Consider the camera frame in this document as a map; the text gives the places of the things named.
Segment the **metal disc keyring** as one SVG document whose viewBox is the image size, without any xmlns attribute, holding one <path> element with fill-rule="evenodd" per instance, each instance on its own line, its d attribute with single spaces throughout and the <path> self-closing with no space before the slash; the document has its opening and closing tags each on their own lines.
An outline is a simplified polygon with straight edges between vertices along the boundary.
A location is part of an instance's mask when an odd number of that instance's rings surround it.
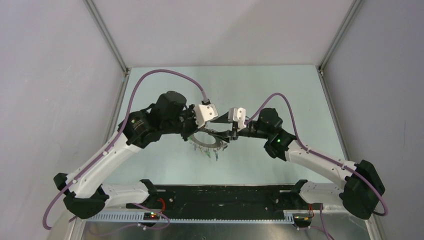
<svg viewBox="0 0 424 240">
<path fill-rule="evenodd" d="M 211 158 L 212 158 L 212 153 L 215 158 L 215 152 L 219 153 L 219 151 L 224 151 L 228 147 L 228 143 L 217 137 L 212 136 L 212 132 L 217 132 L 217 131 L 214 129 L 202 128 L 197 132 L 197 134 L 198 133 L 207 134 L 208 136 L 214 139 L 214 143 L 207 143 L 205 141 L 201 141 L 198 137 L 196 137 L 196 134 L 193 134 L 192 136 L 190 136 L 188 141 L 190 142 L 190 144 L 193 145 L 195 151 L 199 150 L 202 154 L 205 154 L 205 151 L 210 151 Z"/>
</svg>

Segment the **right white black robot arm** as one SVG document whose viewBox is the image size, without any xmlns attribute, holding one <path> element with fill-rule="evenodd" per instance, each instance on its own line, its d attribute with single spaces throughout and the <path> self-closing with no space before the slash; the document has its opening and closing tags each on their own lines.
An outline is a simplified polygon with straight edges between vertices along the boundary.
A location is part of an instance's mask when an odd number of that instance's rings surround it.
<svg viewBox="0 0 424 240">
<path fill-rule="evenodd" d="M 290 195 L 295 208 L 303 209 L 315 203 L 342 206 L 363 220 L 376 213 L 379 198 L 386 189 L 371 162 L 364 159 L 359 163 L 344 159 L 330 161 L 322 153 L 314 154 L 298 137 L 282 128 L 283 120 L 274 108 L 262 109 L 258 119 L 249 119 L 247 124 L 242 123 L 245 118 L 245 109 L 232 108 L 213 120 L 214 123 L 232 124 L 232 129 L 215 132 L 213 136 L 225 142 L 238 137 L 265 139 L 264 149 L 271 158 L 303 166 L 331 181 L 323 184 L 298 181 L 295 192 Z"/>
</svg>

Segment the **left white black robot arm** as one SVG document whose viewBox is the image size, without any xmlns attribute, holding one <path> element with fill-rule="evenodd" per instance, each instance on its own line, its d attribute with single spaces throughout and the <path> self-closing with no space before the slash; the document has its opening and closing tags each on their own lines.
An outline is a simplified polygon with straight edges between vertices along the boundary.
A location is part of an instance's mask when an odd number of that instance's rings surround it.
<svg viewBox="0 0 424 240">
<path fill-rule="evenodd" d="M 130 184 L 105 184 L 104 180 L 161 136 L 177 134 L 187 141 L 196 133 L 205 123 L 200 119 L 203 105 L 186 103 L 186 98 L 178 92 L 161 94 L 156 103 L 129 113 L 104 148 L 81 167 L 68 174 L 58 173 L 53 180 L 64 194 L 66 209 L 80 219 L 88 219 L 112 206 L 133 203 L 145 208 L 156 206 L 158 194 L 150 180 Z"/>
</svg>

